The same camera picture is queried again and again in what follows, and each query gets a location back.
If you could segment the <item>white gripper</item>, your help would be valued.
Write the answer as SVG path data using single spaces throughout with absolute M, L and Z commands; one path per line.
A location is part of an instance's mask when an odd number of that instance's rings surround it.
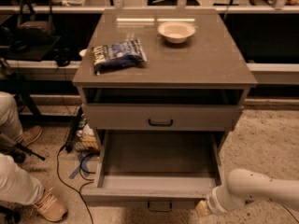
M 212 214 L 220 216 L 232 210 L 232 195 L 228 189 L 221 185 L 214 188 L 207 196 L 206 201 L 200 201 L 195 211 L 199 217 L 207 217 Z

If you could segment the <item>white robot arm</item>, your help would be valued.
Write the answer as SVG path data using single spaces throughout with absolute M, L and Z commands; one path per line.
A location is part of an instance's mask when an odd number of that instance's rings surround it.
M 234 169 L 224 184 L 195 207 L 199 217 L 224 215 L 257 201 L 269 201 L 299 210 L 299 181 L 275 179 L 247 169 Z

